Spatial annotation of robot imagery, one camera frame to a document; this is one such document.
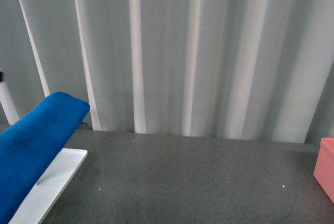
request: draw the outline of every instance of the gray table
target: gray table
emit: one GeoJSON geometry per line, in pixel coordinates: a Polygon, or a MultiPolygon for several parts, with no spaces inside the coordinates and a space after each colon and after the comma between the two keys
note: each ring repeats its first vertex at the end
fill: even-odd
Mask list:
{"type": "Polygon", "coordinates": [[[314,145],[78,130],[66,147],[88,157],[43,223],[334,223],[314,145]]]}

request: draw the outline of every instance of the curtain fold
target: curtain fold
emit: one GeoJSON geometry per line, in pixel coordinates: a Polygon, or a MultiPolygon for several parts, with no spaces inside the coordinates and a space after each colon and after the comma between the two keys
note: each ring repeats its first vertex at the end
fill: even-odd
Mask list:
{"type": "Polygon", "coordinates": [[[60,90],[100,131],[334,135],[334,0],[0,2],[0,123],[60,90]]]}

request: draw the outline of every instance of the blue towel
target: blue towel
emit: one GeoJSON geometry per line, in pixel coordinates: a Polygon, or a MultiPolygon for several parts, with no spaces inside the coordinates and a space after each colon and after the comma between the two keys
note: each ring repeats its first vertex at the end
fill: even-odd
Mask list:
{"type": "Polygon", "coordinates": [[[11,220],[89,108],[82,100],[55,92],[0,134],[1,224],[11,220]]]}

